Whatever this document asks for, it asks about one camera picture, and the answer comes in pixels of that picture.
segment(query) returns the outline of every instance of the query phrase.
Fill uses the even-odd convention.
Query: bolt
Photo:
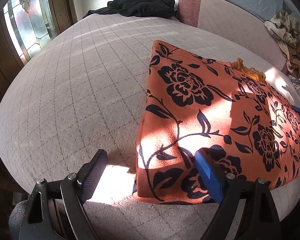
[[[76,173],[70,173],[69,175],[68,175],[68,179],[75,179],[77,177],[77,174]]]
[[[228,178],[228,179],[234,179],[235,176],[234,176],[234,174],[232,174],[232,173],[227,173],[227,178]]]
[[[39,178],[38,180],[37,180],[37,183],[38,184],[42,184],[44,182],[44,178]]]
[[[265,184],[266,181],[265,181],[264,179],[262,179],[262,178],[259,178],[259,179],[258,179],[258,182],[259,182],[260,184]]]

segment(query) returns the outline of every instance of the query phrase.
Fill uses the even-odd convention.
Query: metal screw
[[[42,184],[44,182],[44,178],[39,178],[38,180],[37,180],[37,183],[38,184]]]
[[[232,173],[227,173],[227,178],[228,178],[228,179],[234,179],[234,178],[235,178],[235,175],[232,174]]]
[[[263,178],[259,178],[259,179],[258,179],[258,182],[259,182],[260,184],[265,184],[266,181],[265,181]]]
[[[68,175],[68,179],[75,179],[77,177],[77,174],[76,173],[70,173],[69,175]]]

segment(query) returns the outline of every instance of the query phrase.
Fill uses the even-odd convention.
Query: stained glass window
[[[48,0],[9,0],[3,12],[24,64],[57,36]]]

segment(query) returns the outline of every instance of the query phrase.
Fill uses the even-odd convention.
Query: black garment
[[[113,0],[109,1],[107,7],[99,10],[89,10],[83,17],[90,14],[115,14],[130,17],[161,17],[170,18],[175,16],[175,0]]]

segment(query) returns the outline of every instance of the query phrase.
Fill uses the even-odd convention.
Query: floral fabric
[[[134,198],[212,202],[194,166],[201,148],[224,172],[249,181],[263,178],[273,189],[300,176],[300,119],[272,86],[229,62],[155,41]]]

